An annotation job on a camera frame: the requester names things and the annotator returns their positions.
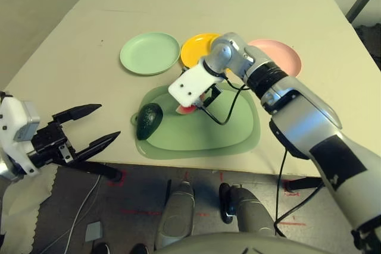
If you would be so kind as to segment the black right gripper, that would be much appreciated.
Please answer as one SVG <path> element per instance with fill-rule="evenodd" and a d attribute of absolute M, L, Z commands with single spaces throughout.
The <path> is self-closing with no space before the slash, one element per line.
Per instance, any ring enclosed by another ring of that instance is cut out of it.
<path fill-rule="evenodd" d="M 209 106 L 222 93 L 222 90 L 217 85 L 212 85 L 208 90 L 211 91 L 210 96 L 205 98 L 204 106 Z"/>

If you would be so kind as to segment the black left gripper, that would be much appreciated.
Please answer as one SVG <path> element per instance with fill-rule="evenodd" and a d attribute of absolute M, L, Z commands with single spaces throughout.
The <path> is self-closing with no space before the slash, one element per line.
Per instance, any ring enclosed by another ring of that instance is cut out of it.
<path fill-rule="evenodd" d="M 104 135 L 76 153 L 62 128 L 62 123 L 83 118 L 101 106 L 101 104 L 75 106 L 53 115 L 53 120 L 46 127 L 39 129 L 32 138 L 31 143 L 35 151 L 29 158 L 33 165 L 43 167 L 55 163 L 66 167 L 76 167 L 76 163 L 86 161 L 102 152 L 120 135 L 121 131 Z"/>

